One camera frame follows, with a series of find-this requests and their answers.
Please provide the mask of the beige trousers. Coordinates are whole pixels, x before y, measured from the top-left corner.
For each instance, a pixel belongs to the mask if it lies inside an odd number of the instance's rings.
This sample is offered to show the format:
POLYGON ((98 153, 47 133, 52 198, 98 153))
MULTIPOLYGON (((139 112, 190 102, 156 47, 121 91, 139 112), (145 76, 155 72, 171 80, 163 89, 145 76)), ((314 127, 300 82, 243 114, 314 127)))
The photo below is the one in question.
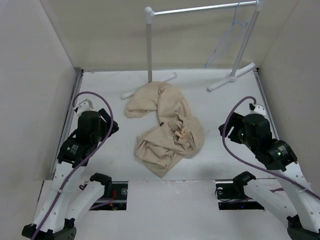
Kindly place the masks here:
POLYGON ((167 82, 138 88, 125 115, 131 119, 157 113, 158 125, 136 138, 135 156, 157 177, 163 178, 183 158, 192 158, 204 146, 205 132, 182 91, 167 82))

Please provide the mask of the light blue wire hanger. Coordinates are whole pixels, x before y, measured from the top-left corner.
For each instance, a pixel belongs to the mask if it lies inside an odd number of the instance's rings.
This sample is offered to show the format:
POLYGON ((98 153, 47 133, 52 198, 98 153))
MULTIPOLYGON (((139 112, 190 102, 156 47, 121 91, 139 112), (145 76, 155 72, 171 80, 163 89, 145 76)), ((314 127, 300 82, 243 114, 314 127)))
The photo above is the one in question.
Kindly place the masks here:
POLYGON ((249 26, 248 21, 239 21, 238 19, 238 9, 240 8, 240 1, 235 7, 233 19, 230 27, 224 33, 223 37, 220 39, 219 43, 215 47, 213 53, 208 57, 205 62, 204 67, 206 69, 211 68, 215 62, 217 62, 221 57, 223 57, 227 51, 230 49, 233 43, 235 43, 247 30, 249 26))

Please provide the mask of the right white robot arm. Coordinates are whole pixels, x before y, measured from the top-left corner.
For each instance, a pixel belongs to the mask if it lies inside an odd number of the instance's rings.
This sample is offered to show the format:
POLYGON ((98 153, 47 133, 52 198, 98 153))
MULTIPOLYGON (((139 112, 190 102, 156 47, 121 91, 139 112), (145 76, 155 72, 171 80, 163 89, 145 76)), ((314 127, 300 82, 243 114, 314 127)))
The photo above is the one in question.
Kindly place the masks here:
POLYGON ((292 148, 273 138, 270 122, 264 115, 246 116, 232 112, 219 127, 223 139, 245 145, 263 164, 261 171, 273 175, 287 200, 261 184, 250 172, 244 171, 232 180, 232 192, 240 198, 248 197, 275 216, 286 228, 292 240, 320 238, 320 197, 307 183, 292 148))

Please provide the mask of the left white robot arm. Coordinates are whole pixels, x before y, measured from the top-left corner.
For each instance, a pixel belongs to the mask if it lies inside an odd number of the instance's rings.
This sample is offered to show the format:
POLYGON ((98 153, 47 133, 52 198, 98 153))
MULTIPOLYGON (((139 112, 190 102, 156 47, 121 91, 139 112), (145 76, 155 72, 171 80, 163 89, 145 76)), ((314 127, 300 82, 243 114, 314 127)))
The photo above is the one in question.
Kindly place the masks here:
POLYGON ((73 192, 89 159, 118 130, 113 114, 103 108, 85 110, 80 114, 77 128, 60 147, 45 202, 33 222, 23 227, 23 237, 30 240, 75 239, 79 220, 96 200, 105 200, 112 195, 112 178, 95 173, 75 200, 72 200, 73 192))

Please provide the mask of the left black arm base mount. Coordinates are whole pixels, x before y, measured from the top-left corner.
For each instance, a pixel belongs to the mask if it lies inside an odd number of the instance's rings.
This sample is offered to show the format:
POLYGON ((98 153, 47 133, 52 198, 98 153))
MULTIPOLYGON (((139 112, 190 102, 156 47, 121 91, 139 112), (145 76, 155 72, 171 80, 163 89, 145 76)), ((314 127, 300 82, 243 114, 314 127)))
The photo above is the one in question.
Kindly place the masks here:
POLYGON ((127 209, 128 182, 114 181, 111 190, 104 193, 90 211, 125 211, 127 209))

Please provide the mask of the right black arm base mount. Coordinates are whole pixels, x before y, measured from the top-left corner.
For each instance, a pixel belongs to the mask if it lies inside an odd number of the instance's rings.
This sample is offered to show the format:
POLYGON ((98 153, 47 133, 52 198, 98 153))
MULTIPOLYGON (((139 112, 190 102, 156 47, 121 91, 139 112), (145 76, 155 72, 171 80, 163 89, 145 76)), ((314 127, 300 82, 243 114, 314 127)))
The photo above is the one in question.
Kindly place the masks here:
POLYGON ((218 200, 219 210, 264 210, 265 208, 246 196, 232 180, 215 182, 214 195, 218 200))

